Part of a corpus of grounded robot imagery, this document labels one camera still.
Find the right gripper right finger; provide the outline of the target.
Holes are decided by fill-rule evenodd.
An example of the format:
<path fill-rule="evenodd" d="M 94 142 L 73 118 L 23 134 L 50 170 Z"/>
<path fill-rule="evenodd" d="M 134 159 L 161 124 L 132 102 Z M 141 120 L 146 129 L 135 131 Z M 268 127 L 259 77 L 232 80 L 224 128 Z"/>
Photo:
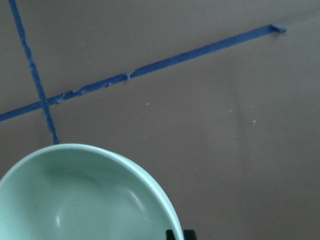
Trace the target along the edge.
<path fill-rule="evenodd" d="M 183 233 L 185 240 L 196 240 L 196 232 L 193 229 L 184 229 Z"/>

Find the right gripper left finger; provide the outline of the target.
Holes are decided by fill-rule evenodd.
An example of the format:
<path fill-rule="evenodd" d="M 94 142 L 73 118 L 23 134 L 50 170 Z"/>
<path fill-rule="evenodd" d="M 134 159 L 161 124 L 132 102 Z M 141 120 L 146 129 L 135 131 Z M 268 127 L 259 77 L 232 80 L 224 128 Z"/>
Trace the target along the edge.
<path fill-rule="evenodd" d="M 172 229 L 168 229 L 166 232 L 166 240 L 176 240 L 174 232 Z"/>

